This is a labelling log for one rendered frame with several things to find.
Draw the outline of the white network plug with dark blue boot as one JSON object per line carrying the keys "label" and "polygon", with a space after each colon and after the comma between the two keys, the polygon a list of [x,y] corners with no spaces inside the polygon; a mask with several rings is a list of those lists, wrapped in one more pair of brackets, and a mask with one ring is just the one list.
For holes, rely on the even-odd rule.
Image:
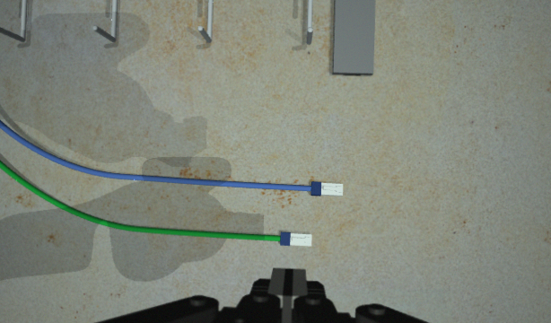
{"label": "white network plug with dark blue boot", "polygon": [[311,246],[311,235],[312,234],[290,233],[281,231],[280,245]]}

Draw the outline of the green cable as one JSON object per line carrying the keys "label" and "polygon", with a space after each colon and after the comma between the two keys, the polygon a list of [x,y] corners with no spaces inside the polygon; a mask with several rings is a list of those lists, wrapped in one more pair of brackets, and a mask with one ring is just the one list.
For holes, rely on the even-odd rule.
{"label": "green cable", "polygon": [[281,236],[279,235],[263,235],[263,234],[247,234],[247,233],[231,233],[231,232],[217,232],[217,231],[189,231],[189,230],[176,230],[176,229],[163,229],[163,228],[151,228],[151,227],[140,227],[125,225],[121,223],[114,223],[106,221],[89,214],[85,214],[81,211],[78,211],[68,205],[65,205],[55,198],[47,195],[38,188],[34,187],[31,183],[20,177],[13,170],[7,167],[3,162],[0,161],[0,169],[6,172],[13,179],[18,181],[20,184],[25,186],[28,190],[35,193],[36,195],[47,200],[51,204],[67,211],[70,214],[79,216],[85,220],[91,221],[93,223],[98,223],[104,226],[108,226],[115,229],[120,229],[124,231],[137,231],[137,232],[148,232],[148,233],[159,233],[159,234],[171,234],[171,235],[184,235],[184,236],[198,236],[198,237],[212,237],[212,238],[226,238],[226,239],[241,239],[241,240],[271,240],[271,241],[280,241]]}

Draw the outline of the black network patch panel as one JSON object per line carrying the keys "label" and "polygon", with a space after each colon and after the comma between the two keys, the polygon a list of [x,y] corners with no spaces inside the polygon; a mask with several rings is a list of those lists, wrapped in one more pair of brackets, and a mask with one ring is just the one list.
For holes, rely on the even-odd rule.
{"label": "black network patch panel", "polygon": [[[312,40],[312,2],[308,0],[307,39]],[[0,27],[0,33],[21,42],[26,38],[28,0],[22,0],[21,36]],[[207,33],[202,26],[197,29],[207,41],[212,42],[214,0],[208,0]],[[116,41],[118,0],[112,0],[111,35],[94,25],[92,29],[101,36]],[[375,0],[335,0],[332,74],[373,75],[375,34]],[[209,36],[208,36],[209,35]]]}

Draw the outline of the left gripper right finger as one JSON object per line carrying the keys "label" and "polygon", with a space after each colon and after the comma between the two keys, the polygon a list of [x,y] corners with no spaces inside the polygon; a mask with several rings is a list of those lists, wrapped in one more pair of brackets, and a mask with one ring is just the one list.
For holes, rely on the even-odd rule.
{"label": "left gripper right finger", "polygon": [[337,312],[334,303],[326,297],[323,284],[306,280],[306,269],[289,268],[286,323],[429,322],[376,303],[358,306],[352,318],[348,312]]}

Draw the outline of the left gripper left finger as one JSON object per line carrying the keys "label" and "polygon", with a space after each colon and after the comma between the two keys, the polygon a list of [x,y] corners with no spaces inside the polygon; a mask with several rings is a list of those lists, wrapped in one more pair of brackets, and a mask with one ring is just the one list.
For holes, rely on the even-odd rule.
{"label": "left gripper left finger", "polygon": [[273,268],[236,308],[219,311],[217,299],[195,295],[96,323],[286,323],[288,280],[289,268]]}

